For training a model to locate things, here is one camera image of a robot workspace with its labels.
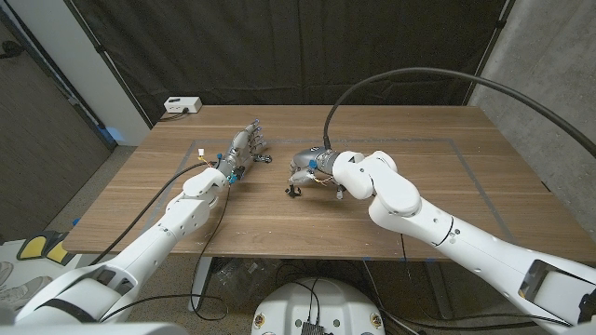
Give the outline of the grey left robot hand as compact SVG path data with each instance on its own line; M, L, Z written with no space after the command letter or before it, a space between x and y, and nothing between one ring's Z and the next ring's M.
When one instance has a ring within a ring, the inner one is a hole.
M249 123L234 136L220 159L217 169L225 175L229 183L241 180L250 162L272 162L270 155L262 153L266 142L261 129L258 119Z

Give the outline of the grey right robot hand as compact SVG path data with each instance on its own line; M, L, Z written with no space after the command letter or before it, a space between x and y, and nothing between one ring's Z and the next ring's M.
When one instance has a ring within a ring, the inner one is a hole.
M339 153L324 147L311 147L296 154L290 162L290 177L288 193L295 192L299 185L311 181L337 185L332 175L332 167Z

